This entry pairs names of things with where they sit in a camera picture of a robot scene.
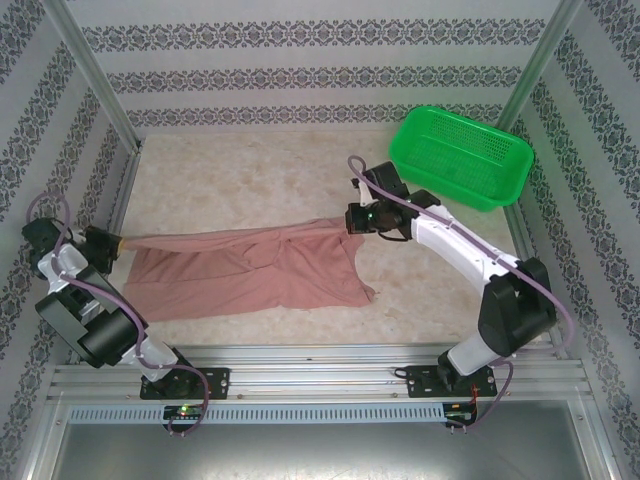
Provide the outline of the green plastic basket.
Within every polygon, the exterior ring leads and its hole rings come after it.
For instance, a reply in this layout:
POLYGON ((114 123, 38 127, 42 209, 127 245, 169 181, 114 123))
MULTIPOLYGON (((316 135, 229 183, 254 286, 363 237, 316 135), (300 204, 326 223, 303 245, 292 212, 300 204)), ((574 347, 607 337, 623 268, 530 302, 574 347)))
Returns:
POLYGON ((422 106, 402 122, 389 158, 402 179, 487 212, 520 197, 534 152, 517 136, 422 106))

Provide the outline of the pink t-shirt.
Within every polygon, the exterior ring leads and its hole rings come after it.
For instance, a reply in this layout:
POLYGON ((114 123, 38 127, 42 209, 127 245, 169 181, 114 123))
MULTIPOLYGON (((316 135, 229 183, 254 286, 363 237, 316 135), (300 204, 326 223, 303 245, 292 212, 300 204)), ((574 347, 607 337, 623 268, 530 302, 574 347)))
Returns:
POLYGON ((125 298, 147 322, 285 307, 364 307, 360 235, 340 218, 284 226, 128 238, 135 254, 125 298))

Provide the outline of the grey metal sheet panel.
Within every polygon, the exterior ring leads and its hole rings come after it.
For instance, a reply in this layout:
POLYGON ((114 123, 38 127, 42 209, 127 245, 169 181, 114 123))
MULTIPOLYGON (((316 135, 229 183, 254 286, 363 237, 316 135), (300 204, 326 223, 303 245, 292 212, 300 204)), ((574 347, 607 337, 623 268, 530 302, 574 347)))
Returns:
POLYGON ((492 439, 432 424, 73 425, 53 480, 591 480, 567 438, 492 439))

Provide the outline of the aluminium side rail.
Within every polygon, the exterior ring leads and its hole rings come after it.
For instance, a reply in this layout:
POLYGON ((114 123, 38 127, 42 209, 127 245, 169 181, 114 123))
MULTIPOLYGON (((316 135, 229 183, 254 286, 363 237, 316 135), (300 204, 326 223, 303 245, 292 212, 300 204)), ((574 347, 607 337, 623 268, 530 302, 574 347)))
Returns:
MULTIPOLYGON (((534 243, 531 241, 529 230, 527 229, 525 218, 518 203, 509 205, 503 209, 506 222, 513 240, 514 248, 520 259, 526 260, 531 257, 538 257, 534 243)), ((552 347, 546 352, 554 354, 559 359, 568 359, 567 345, 572 341, 575 325, 572 318, 566 322, 566 315, 557 309, 554 304, 557 317, 556 325, 548 331, 548 336, 552 347)))
MULTIPOLYGON (((138 160, 139 155, 134 154, 123 167, 110 213, 102 224, 98 224, 95 219, 97 212, 95 193, 104 182, 106 163, 98 162, 90 179, 90 189, 84 195, 76 215, 76 224, 83 237, 87 227, 97 227, 120 236, 138 160)), ((77 246, 82 255, 84 242, 85 237, 77 246)), ((79 284, 73 288, 74 292, 82 293, 84 297, 96 301, 101 307, 100 313, 80 328, 76 342, 78 355, 95 368, 118 364, 127 352, 135 350, 138 341, 145 338, 145 321, 108 282, 110 274, 100 273, 89 264, 77 275, 76 280, 79 284)))

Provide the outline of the aluminium frame post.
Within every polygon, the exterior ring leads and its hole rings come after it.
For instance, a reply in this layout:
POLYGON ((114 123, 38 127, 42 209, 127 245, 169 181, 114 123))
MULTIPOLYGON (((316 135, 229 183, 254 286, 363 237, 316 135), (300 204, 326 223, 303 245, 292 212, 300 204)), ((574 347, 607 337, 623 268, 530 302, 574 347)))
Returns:
POLYGON ((491 43, 492 65, 506 67, 499 116, 494 126, 509 131, 524 109, 534 87, 551 63, 553 52, 574 23, 585 0, 494 0, 501 11, 491 43))
POLYGON ((137 152, 141 140, 102 70, 66 0, 40 0, 46 14, 66 44, 85 80, 104 108, 111 124, 129 152, 137 152))

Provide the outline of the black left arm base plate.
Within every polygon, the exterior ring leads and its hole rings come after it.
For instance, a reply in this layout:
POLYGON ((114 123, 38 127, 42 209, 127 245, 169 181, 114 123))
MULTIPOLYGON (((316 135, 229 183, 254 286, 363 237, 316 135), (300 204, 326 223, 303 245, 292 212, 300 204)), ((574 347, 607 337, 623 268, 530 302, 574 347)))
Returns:
MULTIPOLYGON (((201 368, 208 384, 208 395, 213 400, 228 396, 230 373, 228 368, 201 368)), ((139 396, 142 400, 203 400, 205 389, 199 375, 183 369, 173 369, 165 377, 150 382, 142 377, 139 396)))

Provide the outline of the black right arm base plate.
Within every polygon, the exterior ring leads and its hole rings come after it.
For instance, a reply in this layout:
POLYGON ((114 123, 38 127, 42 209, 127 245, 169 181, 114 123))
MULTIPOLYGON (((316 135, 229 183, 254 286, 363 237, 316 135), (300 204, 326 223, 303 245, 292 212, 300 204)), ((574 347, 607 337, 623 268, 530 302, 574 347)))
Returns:
POLYGON ((458 377, 448 386, 438 373, 436 365, 410 365, 398 368, 394 374, 406 382, 410 398, 493 398, 497 383, 493 370, 486 366, 467 377, 458 377))

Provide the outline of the long ribbed aluminium rail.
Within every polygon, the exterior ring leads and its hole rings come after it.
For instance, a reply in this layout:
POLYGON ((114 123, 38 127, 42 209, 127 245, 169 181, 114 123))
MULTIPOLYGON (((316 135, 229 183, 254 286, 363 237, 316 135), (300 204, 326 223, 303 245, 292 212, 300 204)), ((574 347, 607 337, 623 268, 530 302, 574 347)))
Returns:
MULTIPOLYGON (((520 354, 514 374, 498 368, 498 385, 507 401, 572 400, 593 391, 581 361, 544 353, 520 354)), ((408 399, 397 367, 427 365, 446 350, 444 344, 181 346, 197 367, 231 371, 231 403, 346 403, 408 399)), ((63 404, 133 404, 139 400, 140 373, 128 366, 94 369, 84 364, 55 368, 46 399, 63 404)))

